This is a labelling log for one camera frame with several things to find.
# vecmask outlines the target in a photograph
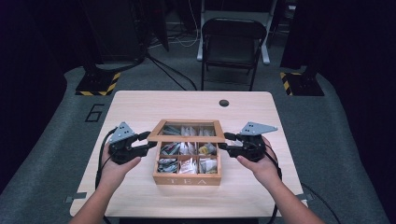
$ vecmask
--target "cable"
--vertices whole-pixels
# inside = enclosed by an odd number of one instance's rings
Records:
[[[183,47],[186,47],[186,48],[193,46],[197,42],[198,36],[199,36],[198,35],[198,25],[197,25],[197,21],[195,20],[194,13],[192,12],[192,7],[191,7],[191,1],[190,0],[189,0],[189,6],[190,6],[190,12],[191,12],[192,19],[194,20],[195,31],[196,31],[196,34],[197,34],[196,37],[195,37],[195,40],[190,45],[183,45],[182,42],[178,38],[176,38],[176,40],[180,43],[180,45],[183,46]]]
[[[151,55],[149,55],[148,53],[146,54],[146,57],[147,57],[148,59],[150,59],[155,65],[157,65],[161,70],[163,70],[163,71],[165,72],[166,75],[168,75],[170,78],[172,78],[172,80],[174,80],[174,81],[176,82],[176,84],[177,84],[181,89],[183,89],[184,91],[186,91],[186,89],[185,89],[184,87],[182,87],[173,77],[171,77],[162,67],[160,67],[160,65],[166,67],[167,69],[173,71],[173,72],[176,73],[177,75],[179,75],[179,76],[183,77],[184,79],[186,79],[187,81],[189,81],[190,84],[191,84],[191,85],[194,87],[194,89],[197,91],[197,87],[195,86],[194,82],[193,82],[191,79],[189,79],[188,77],[186,77],[186,76],[184,76],[183,74],[181,74],[181,73],[180,73],[179,71],[177,71],[175,68],[172,68],[172,67],[168,66],[167,64],[160,62],[159,60],[157,60],[157,59],[151,57]]]
[[[264,155],[267,156],[268,159],[270,159],[270,161],[274,164],[274,166],[277,170],[277,175],[279,176],[280,180],[282,180],[282,170],[279,167],[279,163],[277,162],[277,156],[276,156],[274,150],[267,144],[265,144],[265,147],[268,147],[274,153],[275,158],[273,158],[270,154],[268,154],[268,152],[264,151]],[[277,206],[275,204],[273,214],[271,216],[271,219],[268,221],[268,224],[274,223],[274,221],[276,219],[276,213],[277,213]]]
[[[103,139],[102,145],[100,147],[100,151],[99,151],[99,162],[98,162],[98,171],[96,172],[96,179],[95,179],[95,189],[98,188],[99,186],[99,182],[100,179],[102,177],[102,170],[105,167],[106,163],[108,162],[108,160],[110,160],[110,158],[117,152],[115,151],[113,154],[111,154],[107,160],[104,162],[104,164],[102,165],[102,157],[103,157],[103,149],[105,148],[105,144],[107,141],[107,138],[113,134],[118,127],[114,128],[113,130],[111,130],[110,132],[108,132],[105,136],[105,138]],[[103,220],[105,221],[106,224],[111,224],[110,220],[108,220],[108,218],[106,216],[103,216]]]
[[[84,6],[84,3],[83,3],[82,1],[79,1],[79,5],[80,5],[82,8],[86,8],[86,6]],[[107,45],[106,45],[106,42],[105,42],[104,39],[99,35],[99,33],[96,31],[96,29],[94,28],[94,25],[93,25],[93,23],[92,23],[91,18],[90,18],[88,15],[86,15],[86,18],[88,19],[88,23],[90,24],[90,26],[91,26],[91,28],[92,28],[92,30],[93,30],[93,32],[94,32],[94,37],[95,37],[96,41],[97,41],[98,43],[101,43],[102,46],[103,46],[103,48],[105,49],[105,51],[107,51],[107,53],[111,56],[112,60],[113,60],[113,61],[116,61],[116,58],[114,57],[114,54],[108,49],[108,47],[107,47]],[[143,59],[144,59],[144,53],[145,53],[145,52],[142,52],[142,54],[140,54],[136,59],[132,60],[132,61],[131,61],[131,64],[129,64],[129,65],[125,65],[125,66],[118,67],[118,68],[114,68],[114,69],[101,69],[101,68],[99,68],[99,69],[104,70],[104,71],[107,71],[107,72],[114,72],[114,73],[123,72],[123,71],[125,71],[125,70],[128,70],[128,69],[131,69],[131,68],[133,68],[133,67],[136,67],[137,65],[139,65],[140,63],[142,63],[142,62],[143,62]]]
[[[301,185],[306,188],[309,189],[309,191],[311,191],[315,196],[317,196],[326,206],[327,208],[329,208],[330,212],[332,212],[332,215],[334,216],[335,220],[337,220],[337,223],[341,224],[340,219],[338,218],[338,216],[335,214],[335,212],[332,210],[332,208],[329,206],[329,204],[322,198],[320,197],[320,195],[318,195],[315,191],[313,191],[310,187],[308,187],[305,183],[301,183]]]
[[[168,42],[168,44],[180,44],[180,42],[182,42],[182,43],[188,43],[188,42],[191,42],[191,41],[195,41],[195,40],[179,40],[179,41],[177,41],[177,42]],[[154,48],[157,48],[157,47],[160,47],[162,44],[153,44],[152,46],[150,46],[150,47],[148,47],[149,49],[154,49]]]

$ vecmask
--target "wooden table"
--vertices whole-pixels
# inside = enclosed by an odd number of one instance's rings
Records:
[[[229,105],[219,105],[220,100]],[[100,146],[106,134],[125,121],[136,132],[151,131],[161,119],[218,119],[224,132],[236,133],[248,121],[276,126],[265,133],[278,157],[284,183],[303,193],[274,99],[263,91],[118,91],[99,133],[78,192],[70,208],[74,216],[94,192]],[[133,146],[146,144],[141,141]],[[108,217],[270,217],[274,201],[253,174],[221,151],[220,186],[159,186],[152,174],[157,148],[125,177],[114,193]]]

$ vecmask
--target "forearm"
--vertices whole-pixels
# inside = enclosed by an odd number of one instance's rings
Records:
[[[276,181],[265,186],[276,202],[286,223],[324,223],[283,184]]]
[[[112,190],[99,187],[76,213],[70,223],[101,223],[113,192]]]

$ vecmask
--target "chair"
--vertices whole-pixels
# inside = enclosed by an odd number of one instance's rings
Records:
[[[205,77],[208,66],[247,69],[247,77],[253,69],[251,80],[247,83],[233,84],[249,85],[252,91],[256,76],[257,64],[262,52],[262,43],[267,36],[265,27],[257,21],[214,18],[202,27],[203,39],[202,80],[204,82],[222,82]]]

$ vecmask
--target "dark background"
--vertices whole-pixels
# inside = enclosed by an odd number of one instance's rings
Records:
[[[62,101],[64,73],[81,66],[81,58],[95,63],[102,58],[77,0],[7,0],[0,10],[3,190]],[[396,200],[395,11],[391,0],[300,0],[281,64],[318,67],[333,84],[391,222],[396,222],[391,210]],[[70,27],[70,16],[78,26]],[[76,53],[69,29],[88,56]]]

